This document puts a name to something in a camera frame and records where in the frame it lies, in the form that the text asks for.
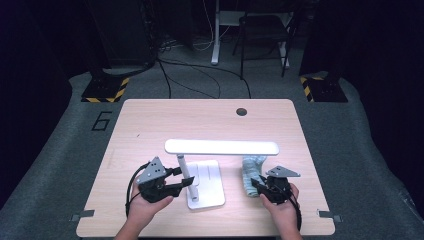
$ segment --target desk leg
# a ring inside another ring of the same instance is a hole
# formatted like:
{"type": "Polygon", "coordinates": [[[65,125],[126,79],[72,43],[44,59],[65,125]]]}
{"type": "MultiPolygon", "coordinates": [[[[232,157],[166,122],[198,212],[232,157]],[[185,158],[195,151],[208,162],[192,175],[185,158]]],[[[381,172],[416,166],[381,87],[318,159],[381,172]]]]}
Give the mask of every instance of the desk leg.
{"type": "Polygon", "coordinates": [[[219,59],[219,0],[216,0],[216,7],[215,7],[215,39],[214,39],[214,45],[213,45],[213,52],[212,52],[212,65],[218,65],[218,59],[219,59]]]}

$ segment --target lamp base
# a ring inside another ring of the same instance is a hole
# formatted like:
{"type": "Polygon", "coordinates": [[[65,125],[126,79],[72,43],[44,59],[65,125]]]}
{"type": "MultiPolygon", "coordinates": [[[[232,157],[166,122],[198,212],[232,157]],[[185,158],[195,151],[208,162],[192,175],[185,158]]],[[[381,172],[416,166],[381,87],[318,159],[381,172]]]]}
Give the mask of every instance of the lamp base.
{"type": "Polygon", "coordinates": [[[187,205],[190,209],[222,206],[225,203],[219,164],[216,160],[187,163],[190,176],[194,176],[193,185],[199,192],[199,199],[193,201],[187,191],[187,205]]]}

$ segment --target hand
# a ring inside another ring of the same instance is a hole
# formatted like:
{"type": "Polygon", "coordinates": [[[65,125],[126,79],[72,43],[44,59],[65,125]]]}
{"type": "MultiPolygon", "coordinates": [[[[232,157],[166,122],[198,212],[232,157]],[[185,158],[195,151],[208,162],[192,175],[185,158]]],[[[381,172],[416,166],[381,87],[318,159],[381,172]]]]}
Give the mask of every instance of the hand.
{"type": "Polygon", "coordinates": [[[140,195],[138,185],[135,181],[133,182],[131,199],[133,197],[134,199],[130,204],[127,221],[121,230],[119,230],[115,239],[137,239],[141,230],[152,221],[155,214],[168,206],[174,199],[172,196],[168,196],[158,202],[149,203],[140,195]]]}
{"type": "MultiPolygon", "coordinates": [[[[292,183],[290,183],[290,187],[293,192],[291,199],[294,203],[297,203],[296,199],[299,196],[299,189],[292,183]]],[[[296,209],[290,201],[275,205],[264,194],[261,194],[260,198],[264,207],[271,213],[272,220],[283,240],[302,239],[297,229],[296,209]]]]}

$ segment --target desk lamp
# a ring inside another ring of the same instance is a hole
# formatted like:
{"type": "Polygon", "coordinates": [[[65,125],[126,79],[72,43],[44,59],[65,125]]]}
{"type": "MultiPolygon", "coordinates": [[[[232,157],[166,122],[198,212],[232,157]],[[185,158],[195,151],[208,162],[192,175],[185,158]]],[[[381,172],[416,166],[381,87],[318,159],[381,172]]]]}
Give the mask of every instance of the desk lamp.
{"type": "Polygon", "coordinates": [[[223,205],[224,189],[218,161],[186,163],[184,155],[276,156],[279,148],[275,142],[169,139],[165,142],[165,151],[177,155],[184,178],[194,176],[187,191],[187,205],[194,210],[223,205]]]}

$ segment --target table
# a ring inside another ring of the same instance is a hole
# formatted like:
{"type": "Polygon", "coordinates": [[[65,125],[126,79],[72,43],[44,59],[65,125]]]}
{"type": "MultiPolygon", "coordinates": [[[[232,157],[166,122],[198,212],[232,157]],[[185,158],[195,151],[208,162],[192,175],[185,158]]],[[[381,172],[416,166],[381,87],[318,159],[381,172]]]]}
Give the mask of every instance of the table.
{"type": "MultiPolygon", "coordinates": [[[[170,138],[208,140],[273,141],[280,148],[268,157],[262,174],[276,165],[301,174],[289,181],[300,189],[302,235],[331,235],[330,218],[303,131],[293,103],[284,99],[130,99],[125,101],[100,165],[85,210],[93,217],[81,218],[80,237],[115,236],[125,222],[128,182],[139,166],[158,156],[167,168],[178,167],[176,156],[164,150],[170,138]],[[236,113],[247,110],[245,116],[236,113]]],[[[186,161],[217,160],[226,202],[198,211],[187,207],[184,188],[178,198],[159,212],[140,236],[150,237],[246,237],[276,236],[268,211],[259,198],[246,195],[242,182],[242,156],[186,156],[186,161]]],[[[168,177],[167,183],[182,176],[168,177]]]]}
{"type": "MultiPolygon", "coordinates": [[[[215,33],[211,59],[212,65],[218,65],[219,62],[219,51],[221,47],[221,36],[219,32],[220,26],[238,26],[239,18],[244,15],[244,12],[242,11],[222,11],[219,7],[219,1],[220,0],[215,1],[215,33]]],[[[279,16],[281,17],[281,20],[284,23],[287,23],[290,19],[290,16],[288,16],[287,14],[281,14],[279,16]]],[[[280,44],[279,51],[280,56],[286,55],[285,43],[280,44]]],[[[284,66],[284,58],[281,58],[281,64],[282,66],[284,66]]],[[[287,59],[286,69],[288,69],[289,67],[289,60],[287,59]]]]}

